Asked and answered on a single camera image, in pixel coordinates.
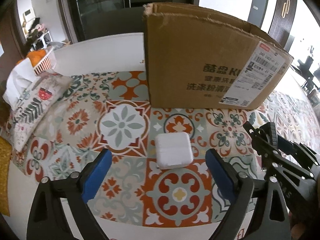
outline white tissue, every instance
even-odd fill
[[[193,162],[190,138],[186,132],[158,134],[155,143],[160,169],[182,168]]]
[[[3,95],[3,99],[11,106],[12,110],[16,110],[17,101],[23,91],[39,78],[33,71],[29,58],[26,58],[12,69]]]

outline patterned tablecloth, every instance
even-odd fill
[[[254,127],[273,121],[283,137],[320,150],[320,128],[306,97],[273,91],[254,111],[156,109],[145,72],[135,71],[74,76],[12,161],[37,182],[63,179],[107,147],[113,163],[88,203],[94,215],[145,227],[198,226],[220,221],[229,206],[207,169],[206,150],[215,148],[237,171],[257,177],[261,159],[242,127],[246,121]],[[158,169],[155,136],[181,131],[190,135],[194,162]]]

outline white foam block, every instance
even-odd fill
[[[193,162],[190,138],[186,132],[158,134],[155,143],[157,163],[161,169],[182,168]]]

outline yellow cushion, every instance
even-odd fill
[[[8,175],[12,146],[0,137],[0,213],[10,216],[8,204]]]

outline gold door handle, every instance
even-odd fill
[[[281,13],[282,18],[285,18],[285,16],[289,13],[289,10],[290,10],[290,0],[287,0],[282,7],[282,13]]]

